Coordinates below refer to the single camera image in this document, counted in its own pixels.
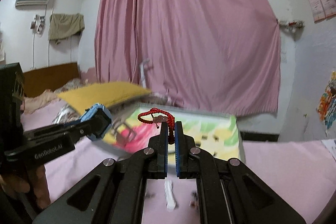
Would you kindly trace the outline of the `left human hand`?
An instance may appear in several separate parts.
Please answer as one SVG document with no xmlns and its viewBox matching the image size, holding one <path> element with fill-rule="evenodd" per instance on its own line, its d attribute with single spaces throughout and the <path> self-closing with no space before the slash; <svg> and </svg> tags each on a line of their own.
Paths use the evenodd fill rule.
<svg viewBox="0 0 336 224">
<path fill-rule="evenodd" d="M 45 209 L 51 204 L 44 165 L 27 171 L 23 177 L 15 174 L 1 175 L 1 187 L 12 198 L 18 193 L 28 193 L 32 189 L 39 208 Z"/>
</svg>

